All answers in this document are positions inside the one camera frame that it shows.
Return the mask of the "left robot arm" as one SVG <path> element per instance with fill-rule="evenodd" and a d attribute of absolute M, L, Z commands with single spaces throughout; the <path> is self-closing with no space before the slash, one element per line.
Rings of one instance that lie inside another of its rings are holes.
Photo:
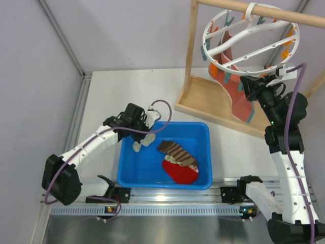
<path fill-rule="evenodd" d="M 99 197 L 104 202 L 114 198 L 110 180 L 102 175 L 82 178 L 81 173 L 94 159 L 123 138 L 132 137 L 135 149 L 148 146 L 154 137 L 149 135 L 161 114 L 149 106 L 144 110 L 129 103 L 124 112 L 107 118 L 86 140 L 73 149 L 46 160 L 42 188 L 46 197 L 53 196 L 63 205 L 70 205 L 78 197 Z"/>

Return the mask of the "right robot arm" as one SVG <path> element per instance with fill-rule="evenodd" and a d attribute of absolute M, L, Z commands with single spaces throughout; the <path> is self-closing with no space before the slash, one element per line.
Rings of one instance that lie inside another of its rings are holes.
<path fill-rule="evenodd" d="M 240 78 L 248 101 L 258 101 L 271 123 L 265 141 L 276 165 L 282 192 L 279 202 L 258 176 L 243 176 L 237 181 L 237 196 L 252 200 L 267 221 L 273 243 L 315 243 L 324 239 L 324 224 L 315 212 L 308 191 L 304 168 L 304 145 L 298 127 L 306 116 L 307 99 L 297 93 L 287 136 L 286 118 L 293 93 L 277 94 L 283 83 L 268 86 L 276 76 Z"/>

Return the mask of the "teal clip front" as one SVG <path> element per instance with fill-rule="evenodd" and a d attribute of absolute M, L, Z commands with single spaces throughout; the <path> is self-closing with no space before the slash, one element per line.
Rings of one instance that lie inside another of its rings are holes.
<path fill-rule="evenodd" d="M 238 92 L 242 92 L 244 90 L 243 83 L 240 81 L 238 85 Z"/>

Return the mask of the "pink and brown sock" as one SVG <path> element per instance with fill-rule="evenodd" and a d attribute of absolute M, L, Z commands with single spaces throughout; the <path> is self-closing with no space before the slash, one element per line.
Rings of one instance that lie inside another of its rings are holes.
<path fill-rule="evenodd" d="M 223 33 L 218 46 L 228 41 L 230 38 L 232 38 L 232 36 L 229 34 L 228 31 L 226 31 L 225 33 Z M 222 53 L 214 55 L 213 58 L 221 65 L 232 61 L 233 56 L 231 47 L 226 49 Z M 209 75 L 211 74 L 210 65 L 208 68 Z M 244 123 L 250 123 L 255 112 L 254 104 L 246 100 L 244 91 L 238 92 L 238 85 L 241 81 L 240 76 L 236 74 L 227 73 L 218 68 L 218 75 L 214 80 L 216 80 L 216 82 L 219 83 L 228 94 L 232 104 L 232 115 Z"/>

